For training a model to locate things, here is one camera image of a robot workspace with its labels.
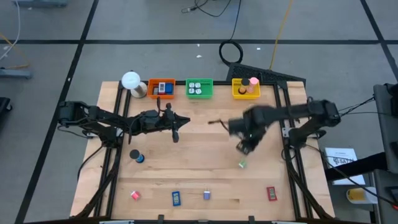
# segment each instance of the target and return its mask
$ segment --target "gray floor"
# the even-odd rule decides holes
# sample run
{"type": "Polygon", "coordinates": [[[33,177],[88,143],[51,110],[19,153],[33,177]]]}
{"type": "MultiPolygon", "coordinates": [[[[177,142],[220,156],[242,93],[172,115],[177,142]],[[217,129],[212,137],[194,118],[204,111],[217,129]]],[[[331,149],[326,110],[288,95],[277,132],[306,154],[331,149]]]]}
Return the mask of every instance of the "gray floor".
{"type": "MultiPolygon", "coordinates": [[[[92,0],[69,0],[65,9],[22,9],[21,39],[79,39],[92,0]]],[[[88,39],[227,39],[231,35],[238,1],[225,14],[212,18],[200,11],[181,14],[193,1],[100,0],[88,39]]],[[[397,3],[367,1],[385,39],[398,39],[397,3]]],[[[226,0],[210,2],[217,13],[226,0]]],[[[243,1],[235,33],[237,39],[274,39],[289,1],[243,1]]],[[[0,32],[13,39],[16,9],[0,2],[0,32]]],[[[295,1],[283,39],[376,40],[360,1],[295,1]]],[[[0,223],[12,223],[21,205],[36,159],[52,119],[76,45],[25,45],[18,47],[30,58],[31,80],[0,80],[0,96],[10,97],[14,110],[0,132],[0,223]]],[[[243,63],[267,68],[273,45],[244,44],[243,63]]],[[[398,57],[398,45],[389,45],[398,57]]],[[[226,47],[228,60],[237,52],[226,47]]],[[[0,67],[22,63],[12,52],[0,67]]],[[[94,105],[102,81],[116,81],[128,70],[142,79],[209,77],[225,80],[228,68],[218,56],[218,45],[85,45],[67,98],[94,105]]],[[[368,99],[372,87],[396,79],[380,45],[279,45],[277,72],[307,79],[308,95],[334,101],[338,107],[368,99]]],[[[368,104],[359,111],[374,111],[368,104]]],[[[320,140],[322,147],[353,147],[359,158],[382,151],[377,116],[344,117],[320,140]]],[[[76,172],[86,142],[56,132],[35,191],[26,221],[67,218],[76,188],[76,172]]],[[[344,187],[330,187],[336,216],[342,220],[369,222],[369,213],[344,199],[344,187]]]]}

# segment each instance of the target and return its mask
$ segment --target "white ball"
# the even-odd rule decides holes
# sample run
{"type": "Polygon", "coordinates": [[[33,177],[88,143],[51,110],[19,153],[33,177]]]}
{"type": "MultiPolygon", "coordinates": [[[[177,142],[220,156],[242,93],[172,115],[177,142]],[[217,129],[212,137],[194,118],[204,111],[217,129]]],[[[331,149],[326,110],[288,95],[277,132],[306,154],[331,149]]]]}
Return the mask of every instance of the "white ball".
{"type": "Polygon", "coordinates": [[[139,75],[136,72],[127,72],[122,77],[122,85],[124,88],[128,90],[133,90],[137,88],[140,82],[141,79],[139,78],[139,75]]]}

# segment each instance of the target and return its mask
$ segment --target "green object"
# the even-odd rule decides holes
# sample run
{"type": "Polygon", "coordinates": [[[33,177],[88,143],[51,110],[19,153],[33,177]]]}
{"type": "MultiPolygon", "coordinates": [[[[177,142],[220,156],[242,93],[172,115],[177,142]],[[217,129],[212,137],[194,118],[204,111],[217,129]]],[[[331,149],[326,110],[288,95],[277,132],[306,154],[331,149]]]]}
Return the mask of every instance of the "green object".
{"type": "Polygon", "coordinates": [[[243,158],[243,159],[241,160],[241,162],[239,163],[239,166],[240,166],[242,169],[246,167],[246,159],[245,159],[245,158],[243,158]]]}
{"type": "Polygon", "coordinates": [[[190,99],[209,99],[213,96],[212,78],[188,78],[185,80],[185,94],[190,99]],[[200,83],[201,94],[189,94],[189,83],[200,83]]]}

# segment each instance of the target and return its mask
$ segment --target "wooden table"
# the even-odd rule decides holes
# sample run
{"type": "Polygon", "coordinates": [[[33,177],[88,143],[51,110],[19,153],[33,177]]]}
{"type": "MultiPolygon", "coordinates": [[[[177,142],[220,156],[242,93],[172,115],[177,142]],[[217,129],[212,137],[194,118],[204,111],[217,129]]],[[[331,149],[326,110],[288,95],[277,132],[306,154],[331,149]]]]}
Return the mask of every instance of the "wooden table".
{"type": "MultiPolygon", "coordinates": [[[[103,82],[97,104],[100,108],[113,111],[117,87],[117,82],[103,82]]],[[[302,82],[288,82],[288,88],[292,104],[306,103],[302,82]]],[[[229,137],[219,124],[207,124],[210,120],[241,117],[243,110],[254,104],[276,106],[273,87],[261,86],[261,97],[256,100],[234,100],[230,86],[215,86],[214,92],[210,100],[189,100],[185,86],[177,85],[176,97],[162,100],[162,108],[170,102],[174,112],[191,118],[180,129],[178,143],[173,143],[170,131],[141,134],[133,137],[130,145],[127,138],[124,139],[113,219],[156,220],[163,214],[165,220],[248,220],[249,215],[254,215],[256,220],[295,220],[286,164],[280,157],[283,145],[279,123],[270,126],[256,150],[248,155],[245,169],[238,167],[243,158],[235,149],[239,139],[229,137]],[[145,155],[144,163],[138,164],[129,157],[132,149],[145,155]],[[276,190],[278,200],[275,202],[267,198],[266,187],[270,186],[276,190]],[[206,189],[211,191],[210,200],[203,200],[206,189]],[[141,193],[139,201],[130,197],[133,190],[141,193]],[[172,192],[176,190],[181,194],[179,207],[172,205],[172,192]]],[[[152,109],[156,109],[155,100],[132,98],[129,116],[152,109]]],[[[313,139],[307,144],[318,147],[313,139]]],[[[85,157],[99,146],[99,139],[89,140],[85,157]]],[[[71,215],[80,212],[98,188],[104,152],[81,171],[71,215]]],[[[308,189],[319,204],[334,215],[319,153],[303,148],[302,158],[308,189]]],[[[297,192],[301,216],[305,217],[302,194],[298,188],[297,192]]],[[[106,192],[102,214],[107,199],[106,192]]]]}

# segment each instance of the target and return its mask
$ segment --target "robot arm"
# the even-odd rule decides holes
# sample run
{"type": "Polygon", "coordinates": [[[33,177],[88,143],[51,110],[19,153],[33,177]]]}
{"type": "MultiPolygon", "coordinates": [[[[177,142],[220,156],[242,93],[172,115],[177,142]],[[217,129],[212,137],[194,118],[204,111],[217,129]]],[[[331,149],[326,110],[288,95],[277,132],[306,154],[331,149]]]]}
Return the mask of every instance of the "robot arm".
{"type": "Polygon", "coordinates": [[[172,130],[173,142],[178,142],[178,129],[190,121],[190,118],[179,116],[171,110],[171,104],[166,104],[166,109],[160,109],[160,99],[157,101],[158,111],[143,111],[139,115],[125,118],[118,114],[102,110],[97,106],[88,106],[80,101],[64,101],[59,104],[59,119],[64,127],[79,126],[83,134],[93,133],[97,135],[104,146],[117,147],[120,144],[120,135],[152,133],[156,131],[172,130]]]}
{"type": "Polygon", "coordinates": [[[228,120],[229,135],[241,137],[241,142],[236,148],[247,155],[256,148],[265,135],[267,127],[273,122],[309,116],[312,118],[302,127],[289,131],[290,145],[303,146],[309,135],[322,127],[333,127],[340,122],[336,105],[327,100],[309,101],[307,104],[281,108],[253,106],[243,112],[242,118],[228,120]]]}

